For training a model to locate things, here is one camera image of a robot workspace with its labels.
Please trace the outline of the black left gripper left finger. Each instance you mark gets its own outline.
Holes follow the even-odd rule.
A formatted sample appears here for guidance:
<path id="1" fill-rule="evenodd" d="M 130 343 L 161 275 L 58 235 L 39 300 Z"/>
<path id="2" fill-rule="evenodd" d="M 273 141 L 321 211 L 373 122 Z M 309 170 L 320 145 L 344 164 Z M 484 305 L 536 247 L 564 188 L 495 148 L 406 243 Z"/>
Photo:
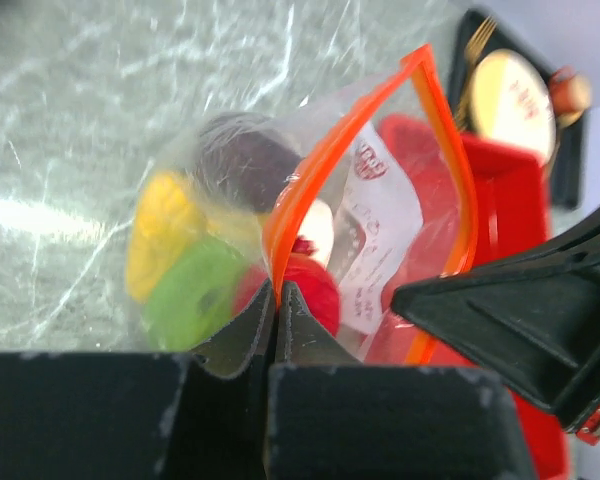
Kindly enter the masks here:
<path id="1" fill-rule="evenodd" d="M 0 352 L 0 479 L 261 479 L 275 301 L 185 353 Z"/>

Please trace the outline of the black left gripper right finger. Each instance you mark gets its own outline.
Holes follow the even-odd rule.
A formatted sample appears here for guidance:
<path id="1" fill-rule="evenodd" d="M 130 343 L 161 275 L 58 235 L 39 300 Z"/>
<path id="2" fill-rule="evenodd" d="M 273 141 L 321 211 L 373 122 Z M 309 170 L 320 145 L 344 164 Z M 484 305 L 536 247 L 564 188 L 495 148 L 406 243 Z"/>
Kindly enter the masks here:
<path id="1" fill-rule="evenodd" d="M 279 311 L 266 427 L 271 479 L 526 479 L 530 453 L 500 379 L 468 367 L 359 363 L 297 286 Z"/>

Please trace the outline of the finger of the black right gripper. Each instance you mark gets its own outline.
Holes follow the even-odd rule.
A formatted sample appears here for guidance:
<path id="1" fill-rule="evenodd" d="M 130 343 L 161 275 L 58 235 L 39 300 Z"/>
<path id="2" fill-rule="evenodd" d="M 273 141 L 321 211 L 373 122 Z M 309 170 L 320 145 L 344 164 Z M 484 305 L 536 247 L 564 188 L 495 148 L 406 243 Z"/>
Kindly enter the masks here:
<path id="1" fill-rule="evenodd" d="M 391 309 L 566 431 L 600 433 L 600 207 L 537 248 L 400 287 Z"/>

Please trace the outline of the red apple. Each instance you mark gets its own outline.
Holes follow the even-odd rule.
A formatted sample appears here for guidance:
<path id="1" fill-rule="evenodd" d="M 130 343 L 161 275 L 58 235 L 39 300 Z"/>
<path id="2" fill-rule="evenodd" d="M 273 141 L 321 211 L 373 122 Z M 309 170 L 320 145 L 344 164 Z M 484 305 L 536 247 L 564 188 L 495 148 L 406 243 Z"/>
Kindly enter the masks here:
<path id="1" fill-rule="evenodd" d="M 317 246 L 297 237 L 285 271 L 284 280 L 299 287 L 311 315 L 334 337 L 340 328 L 340 294 L 331 274 L 314 257 Z M 238 315 L 268 278 L 261 266 L 249 267 L 238 283 L 232 315 Z"/>

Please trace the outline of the green leaf vegetable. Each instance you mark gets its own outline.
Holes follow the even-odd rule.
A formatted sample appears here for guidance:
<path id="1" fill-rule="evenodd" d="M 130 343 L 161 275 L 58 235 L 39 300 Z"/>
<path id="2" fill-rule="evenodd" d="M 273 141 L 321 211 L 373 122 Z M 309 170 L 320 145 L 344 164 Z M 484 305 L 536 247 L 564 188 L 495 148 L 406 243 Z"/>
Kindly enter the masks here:
<path id="1" fill-rule="evenodd" d="M 238 281 L 248 265 L 238 250 L 213 236 L 187 248 L 144 306 L 151 347 L 187 351 L 228 324 Z"/>

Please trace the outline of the white radish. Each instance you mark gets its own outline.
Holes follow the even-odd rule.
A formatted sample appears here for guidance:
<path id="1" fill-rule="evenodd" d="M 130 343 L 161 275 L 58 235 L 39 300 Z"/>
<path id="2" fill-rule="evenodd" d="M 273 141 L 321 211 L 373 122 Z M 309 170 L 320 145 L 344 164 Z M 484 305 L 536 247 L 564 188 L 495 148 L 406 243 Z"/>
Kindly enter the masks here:
<path id="1" fill-rule="evenodd" d="M 334 236 L 332 211 L 327 203 L 316 199 L 302 221 L 292 252 L 308 255 L 326 267 L 332 253 Z"/>

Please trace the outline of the clear zip bag orange zipper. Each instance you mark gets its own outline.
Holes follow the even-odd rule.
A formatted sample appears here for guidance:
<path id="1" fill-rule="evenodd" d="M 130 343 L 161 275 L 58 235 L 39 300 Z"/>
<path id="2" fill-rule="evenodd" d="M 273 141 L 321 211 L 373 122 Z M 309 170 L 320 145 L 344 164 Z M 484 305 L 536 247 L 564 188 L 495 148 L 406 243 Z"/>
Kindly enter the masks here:
<path id="1" fill-rule="evenodd" d="M 183 130 L 163 150 L 156 169 L 184 173 L 191 168 L 197 134 L 207 114 Z M 402 114 L 428 125 L 438 143 L 436 159 L 454 183 L 456 235 L 440 273 L 468 270 L 477 238 L 477 200 L 467 154 L 455 129 L 436 72 L 433 52 L 421 46 L 386 72 L 354 82 L 283 116 L 268 116 L 291 141 L 301 162 L 261 227 L 260 247 L 238 250 L 264 268 L 262 284 L 280 294 L 302 221 L 312 202 L 327 203 L 333 214 L 334 245 L 326 270 L 340 294 L 337 341 L 369 363 L 425 364 L 436 345 L 430 334 L 390 309 L 397 288 L 390 284 L 407 260 L 424 220 L 421 199 L 405 170 L 378 132 L 381 120 Z M 221 203 L 198 188 L 194 189 Z"/>

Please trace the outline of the yellow mango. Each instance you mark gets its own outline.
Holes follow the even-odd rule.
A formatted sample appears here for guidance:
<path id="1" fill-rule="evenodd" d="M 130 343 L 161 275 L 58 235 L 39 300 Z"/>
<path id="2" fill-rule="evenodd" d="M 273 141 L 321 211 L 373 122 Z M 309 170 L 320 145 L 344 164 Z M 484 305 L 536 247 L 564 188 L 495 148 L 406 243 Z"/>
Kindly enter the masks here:
<path id="1" fill-rule="evenodd" d="M 209 234 L 243 250 L 260 247 L 267 216 L 212 202 L 181 172 L 160 170 L 145 184 L 136 205 L 125 283 L 139 304 L 192 244 Z"/>

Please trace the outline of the dark purple fruit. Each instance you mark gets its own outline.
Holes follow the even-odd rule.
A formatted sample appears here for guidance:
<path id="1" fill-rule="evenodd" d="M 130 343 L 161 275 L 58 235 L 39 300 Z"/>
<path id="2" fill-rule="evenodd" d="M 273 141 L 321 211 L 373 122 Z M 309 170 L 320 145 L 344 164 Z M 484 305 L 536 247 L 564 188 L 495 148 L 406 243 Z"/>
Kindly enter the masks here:
<path id="1" fill-rule="evenodd" d="M 302 160 L 268 116 L 222 113 L 198 130 L 191 168 L 209 197 L 255 213 L 270 212 Z"/>

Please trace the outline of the red plastic tray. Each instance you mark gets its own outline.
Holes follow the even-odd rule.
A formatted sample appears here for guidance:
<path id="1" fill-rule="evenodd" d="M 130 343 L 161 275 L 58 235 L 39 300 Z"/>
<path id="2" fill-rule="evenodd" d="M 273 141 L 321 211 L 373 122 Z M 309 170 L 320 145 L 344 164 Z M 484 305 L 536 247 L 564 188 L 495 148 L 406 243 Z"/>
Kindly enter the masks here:
<path id="1" fill-rule="evenodd" d="M 454 183 L 436 159 L 438 143 L 430 127 L 402 114 L 380 121 L 378 132 L 405 167 L 421 199 L 424 225 L 411 245 L 413 260 L 401 266 L 391 286 L 436 276 L 456 235 Z M 502 259 L 544 243 L 550 233 L 547 185 L 536 158 L 521 150 L 465 134 L 462 142 L 477 195 L 474 263 Z M 525 439 L 542 479 L 566 479 L 569 445 L 557 420 L 522 398 L 516 400 Z"/>

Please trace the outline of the cream orange plate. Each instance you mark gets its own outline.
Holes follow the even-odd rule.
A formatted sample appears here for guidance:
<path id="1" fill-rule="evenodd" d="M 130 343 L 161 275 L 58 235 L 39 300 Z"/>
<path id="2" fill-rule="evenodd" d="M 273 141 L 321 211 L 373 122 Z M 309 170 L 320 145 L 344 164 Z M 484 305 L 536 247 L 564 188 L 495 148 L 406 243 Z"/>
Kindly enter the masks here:
<path id="1" fill-rule="evenodd" d="M 470 82 L 468 113 L 478 136 L 549 160 L 556 124 L 548 89 L 520 54 L 498 49 L 485 56 Z"/>

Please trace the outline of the orange cup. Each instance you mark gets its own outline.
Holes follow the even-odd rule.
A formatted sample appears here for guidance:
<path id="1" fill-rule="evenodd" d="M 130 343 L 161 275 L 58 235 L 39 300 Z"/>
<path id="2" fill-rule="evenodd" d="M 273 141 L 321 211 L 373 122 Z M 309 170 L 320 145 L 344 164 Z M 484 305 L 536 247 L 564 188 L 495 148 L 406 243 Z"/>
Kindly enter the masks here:
<path id="1" fill-rule="evenodd" d="M 589 80 L 570 67 L 556 71 L 549 79 L 549 96 L 557 115 L 586 110 L 592 103 Z"/>

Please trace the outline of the gold fork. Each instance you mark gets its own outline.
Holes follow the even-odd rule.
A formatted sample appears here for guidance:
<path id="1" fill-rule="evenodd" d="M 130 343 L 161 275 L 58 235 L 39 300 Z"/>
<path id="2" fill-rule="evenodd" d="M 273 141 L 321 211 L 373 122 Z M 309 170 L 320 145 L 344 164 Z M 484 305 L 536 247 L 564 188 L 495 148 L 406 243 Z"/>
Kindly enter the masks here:
<path id="1" fill-rule="evenodd" d="M 492 16 L 488 16 L 476 29 L 469 39 L 464 55 L 467 62 L 467 74 L 462 87 L 460 99 L 454 114 L 454 122 L 459 131 L 464 131 L 467 127 L 467 105 L 469 102 L 469 85 L 472 75 L 481 57 L 482 51 L 496 29 L 497 22 Z"/>

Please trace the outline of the black serving tray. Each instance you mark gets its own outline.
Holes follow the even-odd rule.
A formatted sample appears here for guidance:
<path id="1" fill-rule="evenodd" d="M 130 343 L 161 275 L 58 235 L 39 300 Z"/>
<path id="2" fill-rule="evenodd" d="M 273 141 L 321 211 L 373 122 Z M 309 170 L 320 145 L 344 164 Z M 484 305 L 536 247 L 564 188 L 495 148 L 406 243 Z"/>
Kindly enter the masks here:
<path id="1" fill-rule="evenodd" d="M 468 71 L 464 55 L 466 44 L 488 16 L 489 12 L 484 8 L 470 8 L 464 13 L 457 27 L 447 87 L 447 100 L 453 113 L 457 111 Z M 499 20 L 497 20 L 497 24 L 498 26 L 483 50 L 483 55 L 500 48 L 510 49 L 528 60 L 542 79 L 548 82 L 555 68 L 533 53 L 529 46 Z M 550 174 L 551 201 L 554 206 L 573 210 L 580 204 L 586 124 L 587 114 L 583 114 L 573 125 L 566 127 L 562 133 L 561 143 Z"/>

